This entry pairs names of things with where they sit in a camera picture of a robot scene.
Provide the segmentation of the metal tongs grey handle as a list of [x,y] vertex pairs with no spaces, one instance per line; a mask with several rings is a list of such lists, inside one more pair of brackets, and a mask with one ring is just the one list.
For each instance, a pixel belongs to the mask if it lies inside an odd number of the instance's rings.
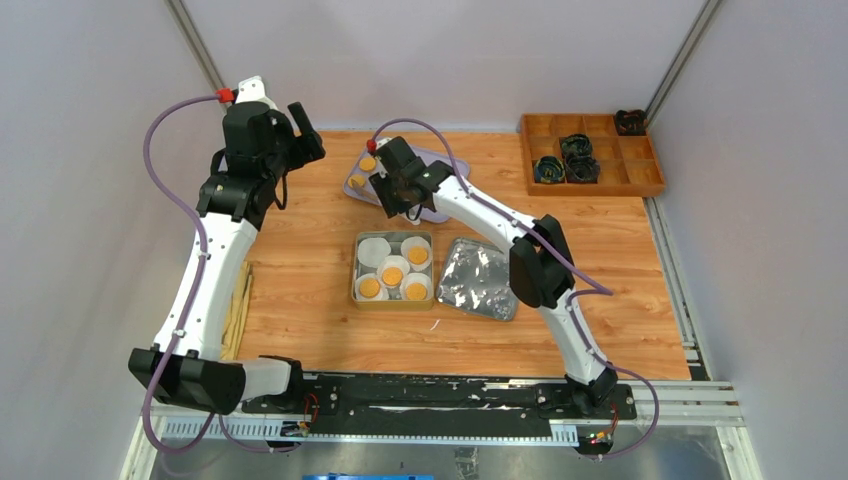
[[[372,203],[381,206],[382,203],[379,198],[373,193],[367,190],[364,186],[354,186],[353,191],[357,194],[361,195],[365,199],[371,201]],[[423,206],[419,205],[418,207],[414,207],[412,209],[407,210],[403,217],[412,225],[419,225],[421,223],[421,214],[423,211]]]

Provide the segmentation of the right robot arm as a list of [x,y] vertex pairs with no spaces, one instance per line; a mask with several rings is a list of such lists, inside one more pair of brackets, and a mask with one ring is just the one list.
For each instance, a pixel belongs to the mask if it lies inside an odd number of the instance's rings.
[[370,140],[366,151],[382,167],[369,182],[387,216],[418,208],[440,213],[468,226],[507,256],[513,294],[543,317],[563,358],[573,408],[589,418],[607,409],[618,374],[578,303],[579,273],[559,221],[507,207],[472,186],[452,164],[425,163],[400,136]]

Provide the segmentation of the silver tin lid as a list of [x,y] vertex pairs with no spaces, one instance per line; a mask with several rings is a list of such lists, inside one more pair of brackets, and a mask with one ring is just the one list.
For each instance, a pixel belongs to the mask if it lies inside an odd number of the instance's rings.
[[518,299],[509,285],[508,259],[496,246],[466,237],[451,244],[436,299],[468,314],[512,321]]

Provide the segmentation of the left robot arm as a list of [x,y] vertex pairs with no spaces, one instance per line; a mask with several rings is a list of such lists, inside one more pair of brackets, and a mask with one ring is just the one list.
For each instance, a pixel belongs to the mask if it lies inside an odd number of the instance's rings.
[[242,264],[271,206],[286,205],[286,177],[325,157],[320,134],[303,106],[286,113],[261,101],[231,105],[222,120],[224,147],[188,213],[196,235],[165,323],[148,348],[134,349],[132,375],[154,401],[228,415],[242,402],[266,397],[283,413],[306,400],[299,361],[262,356],[243,362],[221,358],[226,315]]

